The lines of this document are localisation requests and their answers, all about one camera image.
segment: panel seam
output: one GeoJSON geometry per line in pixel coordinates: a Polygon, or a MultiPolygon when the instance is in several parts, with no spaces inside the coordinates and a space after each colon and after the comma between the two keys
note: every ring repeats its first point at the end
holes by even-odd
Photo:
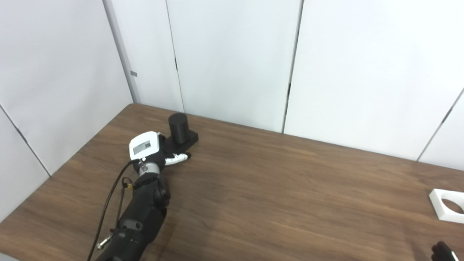
{"type": "Polygon", "coordinates": [[[451,111],[453,110],[454,106],[458,103],[459,99],[461,98],[462,94],[464,93],[464,88],[461,90],[461,92],[459,93],[458,97],[456,98],[456,100],[454,101],[453,105],[451,105],[451,108],[446,112],[446,115],[445,117],[442,119],[440,125],[438,126],[438,128],[435,130],[435,132],[433,133],[432,137],[430,137],[429,141],[427,142],[427,144],[425,145],[425,148],[422,150],[422,152],[420,153],[419,157],[417,158],[416,161],[420,161],[421,157],[424,155],[425,151],[427,150],[427,148],[429,147],[430,143],[432,142],[433,138],[436,136],[436,134],[438,133],[438,131],[441,129],[441,127],[443,126],[443,124],[445,123],[446,119],[448,118],[448,116],[451,114],[451,111]]]}
{"type": "Polygon", "coordinates": [[[176,68],[176,72],[177,72],[177,81],[179,83],[180,100],[182,102],[183,113],[185,113],[184,97],[182,95],[182,87],[180,85],[179,68],[178,68],[178,65],[177,65],[177,57],[176,57],[176,54],[175,54],[174,37],[173,37],[173,30],[172,30],[172,26],[171,26],[171,17],[169,16],[168,0],[165,0],[165,3],[166,3],[166,12],[168,13],[168,23],[169,23],[169,32],[171,33],[171,43],[173,44],[174,62],[175,62],[175,68],[176,68]]]}
{"type": "Polygon", "coordinates": [[[286,123],[286,120],[287,120],[287,111],[288,111],[288,107],[289,107],[291,81],[292,81],[292,78],[293,78],[293,69],[295,67],[296,47],[298,46],[298,38],[300,36],[301,17],[303,15],[303,4],[304,4],[304,0],[301,0],[300,1],[300,8],[298,10],[298,21],[296,23],[295,43],[293,44],[293,54],[292,54],[292,60],[291,60],[291,66],[290,66],[289,84],[287,85],[288,89],[287,89],[287,97],[285,99],[284,118],[283,118],[283,121],[282,121],[281,133],[284,133],[285,123],[286,123]]]}
{"type": "Polygon", "coordinates": [[[15,128],[15,130],[17,131],[17,133],[21,136],[21,138],[23,139],[24,143],[26,143],[27,147],[31,150],[31,152],[33,153],[34,157],[37,159],[37,161],[40,163],[40,165],[42,166],[42,168],[44,168],[45,172],[47,173],[47,175],[49,177],[51,177],[50,173],[48,172],[47,168],[45,167],[45,165],[43,164],[43,162],[40,160],[40,158],[38,157],[37,153],[35,153],[35,151],[32,149],[31,145],[28,143],[26,137],[24,137],[23,133],[21,132],[21,130],[16,126],[16,124],[13,122],[13,120],[11,119],[10,115],[8,115],[8,113],[6,112],[6,110],[3,108],[3,106],[0,104],[0,109],[3,111],[3,113],[6,115],[6,117],[8,118],[8,120],[10,121],[10,123],[13,125],[13,127],[15,128]]]}

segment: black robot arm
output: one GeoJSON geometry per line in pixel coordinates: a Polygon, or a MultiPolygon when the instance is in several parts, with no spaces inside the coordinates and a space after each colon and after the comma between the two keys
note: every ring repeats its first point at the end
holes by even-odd
{"type": "Polygon", "coordinates": [[[170,193],[158,173],[145,173],[134,183],[132,200],[96,261],[139,261],[164,222],[170,193]]]}

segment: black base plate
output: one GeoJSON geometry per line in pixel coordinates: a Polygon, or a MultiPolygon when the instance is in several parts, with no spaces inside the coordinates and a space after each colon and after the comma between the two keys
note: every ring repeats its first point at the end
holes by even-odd
{"type": "Polygon", "coordinates": [[[164,150],[167,153],[180,154],[187,152],[190,147],[192,147],[198,141],[198,133],[195,131],[189,130],[190,139],[186,143],[177,144],[173,141],[172,137],[167,138],[164,141],[164,150]]]}

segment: white plastic holder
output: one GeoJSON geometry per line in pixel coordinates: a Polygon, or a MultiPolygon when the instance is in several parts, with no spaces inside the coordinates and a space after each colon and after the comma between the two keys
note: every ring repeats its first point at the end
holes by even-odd
{"type": "Polygon", "coordinates": [[[435,208],[435,212],[437,213],[439,220],[464,224],[464,214],[457,213],[449,209],[449,207],[447,207],[442,201],[442,199],[449,200],[464,209],[463,192],[433,189],[429,195],[429,198],[433,207],[435,208]]]}

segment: black object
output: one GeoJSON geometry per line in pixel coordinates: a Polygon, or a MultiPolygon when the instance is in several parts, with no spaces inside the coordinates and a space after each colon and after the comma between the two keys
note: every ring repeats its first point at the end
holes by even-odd
{"type": "Polygon", "coordinates": [[[132,200],[113,231],[110,244],[96,261],[138,261],[155,240],[166,217],[171,194],[166,179],[145,173],[134,183],[132,200]]]}
{"type": "Polygon", "coordinates": [[[175,113],[168,119],[171,136],[164,141],[164,151],[167,153],[185,153],[198,141],[198,133],[188,127],[187,115],[175,113]]]}
{"type": "Polygon", "coordinates": [[[453,256],[453,251],[443,241],[438,242],[432,247],[433,261],[457,261],[453,256]]]}
{"type": "Polygon", "coordinates": [[[134,163],[137,163],[139,161],[140,160],[136,159],[136,160],[131,160],[131,161],[127,162],[127,164],[124,166],[124,168],[119,173],[116,181],[114,182],[113,187],[111,188],[110,193],[108,194],[108,197],[106,198],[105,204],[103,206],[102,215],[100,216],[100,221],[98,223],[97,234],[95,235],[95,239],[94,239],[94,241],[92,243],[92,248],[90,249],[90,253],[89,253],[89,256],[87,257],[87,261],[90,261],[92,259],[93,251],[95,249],[95,246],[97,245],[98,237],[100,236],[100,232],[102,230],[103,220],[105,218],[106,209],[108,208],[108,203],[110,202],[111,196],[113,195],[113,192],[115,191],[115,188],[117,186],[117,183],[118,183],[119,179],[121,178],[123,173],[126,171],[126,169],[130,165],[132,165],[134,163]]]}

